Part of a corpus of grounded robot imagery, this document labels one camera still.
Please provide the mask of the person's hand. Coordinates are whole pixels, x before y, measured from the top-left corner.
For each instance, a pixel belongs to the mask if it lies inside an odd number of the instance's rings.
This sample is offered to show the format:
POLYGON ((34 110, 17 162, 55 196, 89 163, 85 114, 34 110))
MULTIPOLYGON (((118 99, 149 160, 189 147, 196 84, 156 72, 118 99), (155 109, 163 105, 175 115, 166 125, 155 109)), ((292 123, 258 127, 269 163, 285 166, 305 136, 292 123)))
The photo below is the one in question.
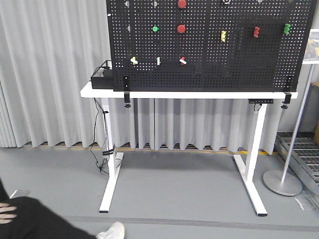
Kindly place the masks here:
POLYGON ((16 206, 13 206, 8 203, 0 204, 0 224, 8 224, 17 217, 15 211, 17 210, 16 206))

